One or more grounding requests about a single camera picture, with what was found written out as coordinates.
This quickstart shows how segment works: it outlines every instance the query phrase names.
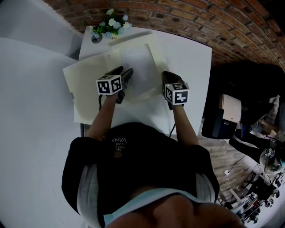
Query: white table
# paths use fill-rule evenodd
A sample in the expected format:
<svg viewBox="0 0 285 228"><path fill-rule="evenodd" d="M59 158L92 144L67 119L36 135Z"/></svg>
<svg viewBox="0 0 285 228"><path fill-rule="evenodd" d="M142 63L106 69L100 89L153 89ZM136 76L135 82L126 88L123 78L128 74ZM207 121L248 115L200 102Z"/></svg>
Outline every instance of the white table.
<svg viewBox="0 0 285 228"><path fill-rule="evenodd" d="M169 71L179 75L189 84L190 96L188 103L184 105L184 109L194 131L198 134L208 90L212 49L184 37L145 28L133 27L122 37L147 31L157 35ZM108 45L110 40L103 39L100 43L94 44L91 41L91 37L92 35L87 26L79 60L111 50ZM75 121L78 120L76 110L74 110L74 119ZM160 132L169 134L174 125L173 111L168 109L167 102L162 95L157 96L139 104L121 106L119 109L116 109L112 127L134 121L142 122L156 128Z"/></svg>

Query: black t-shirt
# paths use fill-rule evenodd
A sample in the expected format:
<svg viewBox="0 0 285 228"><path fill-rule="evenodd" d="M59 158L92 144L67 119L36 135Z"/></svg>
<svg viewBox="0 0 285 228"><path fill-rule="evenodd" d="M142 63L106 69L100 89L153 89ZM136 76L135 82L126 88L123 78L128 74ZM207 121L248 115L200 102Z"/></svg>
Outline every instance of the black t-shirt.
<svg viewBox="0 0 285 228"><path fill-rule="evenodd" d="M168 187L196 196L195 174L205 174L217 199L219 184L209 152L179 142L141 124L127 123L110 129L106 139L76 138L70 145L62 177L62 190L77 210L77 192L84 166L97 164L98 219L126 204L142 186Z"/></svg>

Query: brick wall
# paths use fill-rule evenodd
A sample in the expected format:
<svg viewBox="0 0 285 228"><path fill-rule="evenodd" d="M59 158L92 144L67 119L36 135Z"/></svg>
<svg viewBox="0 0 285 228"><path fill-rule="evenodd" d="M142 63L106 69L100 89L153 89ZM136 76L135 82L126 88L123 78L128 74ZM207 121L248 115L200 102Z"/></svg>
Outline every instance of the brick wall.
<svg viewBox="0 0 285 228"><path fill-rule="evenodd" d="M44 0L84 32L108 9L133 26L183 36L212 47L212 65L249 59L285 69L285 35L258 0Z"/></svg>

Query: wooden floor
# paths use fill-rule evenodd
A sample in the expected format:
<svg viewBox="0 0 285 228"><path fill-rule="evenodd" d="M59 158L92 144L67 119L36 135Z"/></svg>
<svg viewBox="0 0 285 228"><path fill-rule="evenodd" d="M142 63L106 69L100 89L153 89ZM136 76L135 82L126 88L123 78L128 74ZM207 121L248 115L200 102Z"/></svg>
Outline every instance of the wooden floor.
<svg viewBox="0 0 285 228"><path fill-rule="evenodd" d="M210 152L212 166L214 173L220 184L220 193L218 200L220 202L226 200L231 202L234 200L229 189L232 188L239 196L241 196L241 185L243 181L252 174L252 167L249 167L244 159L244 154L235 150L226 141L219 139L206 138L201 135L203 121L201 122L198 139L199 144L205 147ZM224 173L225 170L231 170L230 175L227 177Z"/></svg>

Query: small bouquet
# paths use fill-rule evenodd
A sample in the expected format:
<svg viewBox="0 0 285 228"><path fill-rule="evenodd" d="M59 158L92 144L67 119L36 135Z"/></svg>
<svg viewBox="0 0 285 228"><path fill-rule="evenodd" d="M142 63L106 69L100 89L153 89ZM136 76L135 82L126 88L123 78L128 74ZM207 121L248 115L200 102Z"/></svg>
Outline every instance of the small bouquet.
<svg viewBox="0 0 285 228"><path fill-rule="evenodd" d="M90 31L93 33L95 38L99 38L102 35L105 38L111 38L114 35L123 34L126 30L132 27L132 24L127 22L128 16L117 16L114 14L113 9L107 11L107 17L105 21L99 25L90 26Z"/></svg>

